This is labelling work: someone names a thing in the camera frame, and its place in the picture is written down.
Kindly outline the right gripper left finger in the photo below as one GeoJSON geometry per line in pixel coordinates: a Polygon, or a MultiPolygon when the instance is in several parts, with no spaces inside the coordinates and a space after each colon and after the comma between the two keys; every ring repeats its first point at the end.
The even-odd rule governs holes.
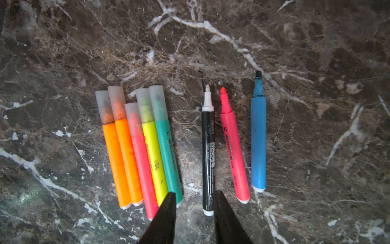
{"type": "Polygon", "coordinates": [[[176,222],[176,194],[169,192],[139,244],[173,244],[176,222]]]}

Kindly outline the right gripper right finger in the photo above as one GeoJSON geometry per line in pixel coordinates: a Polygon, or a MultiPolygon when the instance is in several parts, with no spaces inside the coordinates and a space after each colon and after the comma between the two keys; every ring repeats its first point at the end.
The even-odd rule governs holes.
{"type": "Polygon", "coordinates": [[[252,244],[223,192],[213,193],[214,223],[217,244],[252,244]]]}

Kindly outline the black white marker pen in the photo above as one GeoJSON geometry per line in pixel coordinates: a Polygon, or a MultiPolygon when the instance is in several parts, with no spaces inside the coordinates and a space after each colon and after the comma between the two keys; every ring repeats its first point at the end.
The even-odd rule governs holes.
{"type": "Polygon", "coordinates": [[[215,111],[209,85],[205,88],[202,107],[202,189],[203,212],[211,217],[215,190],[215,111]]]}

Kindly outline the blue highlighter pen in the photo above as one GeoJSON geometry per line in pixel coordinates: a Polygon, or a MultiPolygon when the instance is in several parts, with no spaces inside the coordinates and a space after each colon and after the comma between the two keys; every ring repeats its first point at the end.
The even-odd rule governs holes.
{"type": "Polygon", "coordinates": [[[251,185],[255,192],[266,189],[266,97],[261,71],[256,71],[254,94],[250,101],[251,185]]]}

